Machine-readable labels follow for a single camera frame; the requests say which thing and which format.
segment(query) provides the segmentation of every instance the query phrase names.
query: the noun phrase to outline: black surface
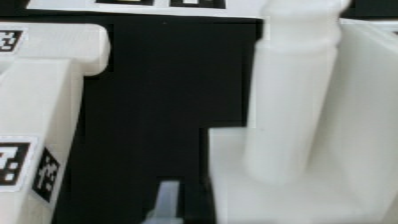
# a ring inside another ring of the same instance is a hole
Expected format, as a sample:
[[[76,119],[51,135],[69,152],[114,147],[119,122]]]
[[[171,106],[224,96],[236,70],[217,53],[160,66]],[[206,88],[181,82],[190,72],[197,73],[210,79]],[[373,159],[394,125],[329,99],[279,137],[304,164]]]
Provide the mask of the black surface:
[[[259,21],[25,10],[7,21],[96,23],[112,39],[107,71],[85,79],[83,104],[53,224],[139,224],[158,182],[183,183],[179,215],[213,223],[206,128],[242,126]],[[345,16],[398,17],[387,0],[357,0]]]

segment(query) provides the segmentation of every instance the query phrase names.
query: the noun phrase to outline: white plastic object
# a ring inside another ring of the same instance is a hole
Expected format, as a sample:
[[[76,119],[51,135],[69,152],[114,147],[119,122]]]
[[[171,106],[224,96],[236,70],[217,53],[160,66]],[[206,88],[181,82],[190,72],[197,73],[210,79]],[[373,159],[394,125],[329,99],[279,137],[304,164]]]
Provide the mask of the white plastic object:
[[[83,75],[103,71],[108,52],[98,25],[0,23],[2,224],[51,221]]]
[[[339,0],[272,0],[256,45],[245,166],[263,182],[300,177],[329,87],[339,42]]]
[[[293,182],[259,181],[250,175],[247,128],[210,130],[218,224],[398,223],[398,22],[341,20],[341,29],[307,169]],[[291,87],[284,81],[281,88]],[[288,130],[281,135],[291,141]]]
[[[176,217],[178,211],[179,182],[163,181],[160,183],[155,210],[147,215],[142,224],[183,224],[183,219]]]

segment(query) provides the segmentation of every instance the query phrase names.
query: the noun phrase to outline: white base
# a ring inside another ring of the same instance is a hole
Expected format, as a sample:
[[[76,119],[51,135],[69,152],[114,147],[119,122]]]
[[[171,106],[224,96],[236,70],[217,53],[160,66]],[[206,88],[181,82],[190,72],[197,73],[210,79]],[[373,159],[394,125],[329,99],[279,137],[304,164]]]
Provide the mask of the white base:
[[[314,164],[318,172],[309,173],[295,184],[266,185],[252,179],[243,169],[243,145],[245,128],[210,130],[217,223],[366,223],[370,219],[348,187],[327,166]]]

